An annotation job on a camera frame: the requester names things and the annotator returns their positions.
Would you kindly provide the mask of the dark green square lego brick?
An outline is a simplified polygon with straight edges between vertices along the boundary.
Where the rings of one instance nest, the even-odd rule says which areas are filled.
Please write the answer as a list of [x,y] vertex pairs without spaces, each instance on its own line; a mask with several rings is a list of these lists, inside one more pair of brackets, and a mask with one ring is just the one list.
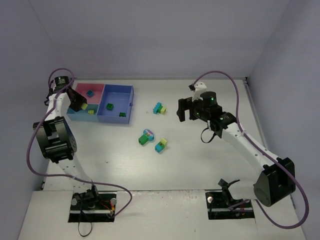
[[112,111],[112,110],[114,109],[114,105],[113,105],[112,103],[108,103],[108,104],[106,105],[106,109],[107,109],[108,111]]

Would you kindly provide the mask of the cyan lego brick of trio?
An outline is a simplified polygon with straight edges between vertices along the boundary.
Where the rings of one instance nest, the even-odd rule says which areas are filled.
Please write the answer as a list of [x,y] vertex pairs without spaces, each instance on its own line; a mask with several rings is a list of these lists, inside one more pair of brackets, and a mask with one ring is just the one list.
[[163,143],[159,142],[158,144],[155,145],[154,149],[157,153],[160,153],[165,147],[166,146]]

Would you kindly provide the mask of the lime sloped lego brick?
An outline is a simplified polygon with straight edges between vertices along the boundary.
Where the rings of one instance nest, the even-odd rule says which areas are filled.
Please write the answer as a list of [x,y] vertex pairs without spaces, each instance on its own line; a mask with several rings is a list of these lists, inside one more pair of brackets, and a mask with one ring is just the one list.
[[82,109],[82,110],[86,110],[87,107],[88,107],[88,104],[87,104],[87,103],[83,103],[83,104],[81,105],[81,109]]

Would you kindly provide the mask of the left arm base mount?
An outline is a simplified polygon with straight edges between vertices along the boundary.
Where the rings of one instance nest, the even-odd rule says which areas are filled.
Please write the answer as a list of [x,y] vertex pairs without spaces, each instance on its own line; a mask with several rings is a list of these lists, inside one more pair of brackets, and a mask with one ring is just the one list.
[[94,223],[113,223],[117,194],[114,192],[98,192],[91,189],[86,193],[75,193],[72,196],[69,223],[77,224],[77,231],[80,237],[88,237]]

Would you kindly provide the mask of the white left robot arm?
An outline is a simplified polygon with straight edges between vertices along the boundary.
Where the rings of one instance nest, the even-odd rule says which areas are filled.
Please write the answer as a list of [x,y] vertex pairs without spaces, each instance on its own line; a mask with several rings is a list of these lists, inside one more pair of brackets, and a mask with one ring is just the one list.
[[36,133],[36,140],[44,158],[63,170],[75,194],[89,192],[93,185],[83,170],[77,156],[77,142],[64,114],[68,109],[85,110],[87,99],[69,86],[68,76],[54,78],[55,87],[49,89],[48,116]]

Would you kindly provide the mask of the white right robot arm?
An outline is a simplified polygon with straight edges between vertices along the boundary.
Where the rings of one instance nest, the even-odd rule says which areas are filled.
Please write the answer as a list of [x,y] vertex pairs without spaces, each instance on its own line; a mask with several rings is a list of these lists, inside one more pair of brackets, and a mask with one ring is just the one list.
[[262,205],[270,207],[296,190],[293,161],[266,152],[258,142],[250,140],[237,118],[218,105],[215,92],[205,91],[198,99],[179,99],[176,114],[180,122],[185,121],[186,111],[190,120],[205,122],[214,136],[234,147],[257,172],[253,193]]

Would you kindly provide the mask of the cyan square lego brick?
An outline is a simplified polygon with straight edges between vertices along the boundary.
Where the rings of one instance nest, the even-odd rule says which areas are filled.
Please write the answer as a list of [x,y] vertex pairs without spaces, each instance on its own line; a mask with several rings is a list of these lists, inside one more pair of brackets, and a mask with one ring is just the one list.
[[94,93],[92,90],[88,90],[88,91],[86,92],[86,95],[87,95],[89,98],[93,97],[94,94],[95,94],[95,93]]

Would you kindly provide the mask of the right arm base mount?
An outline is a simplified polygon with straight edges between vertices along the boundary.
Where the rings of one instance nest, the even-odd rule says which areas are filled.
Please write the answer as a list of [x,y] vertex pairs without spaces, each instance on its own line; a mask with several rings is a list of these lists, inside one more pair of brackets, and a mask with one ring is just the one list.
[[239,179],[227,182],[220,179],[220,190],[205,193],[207,216],[209,220],[242,220],[254,219],[255,214],[250,200],[234,199],[229,191],[231,185]]

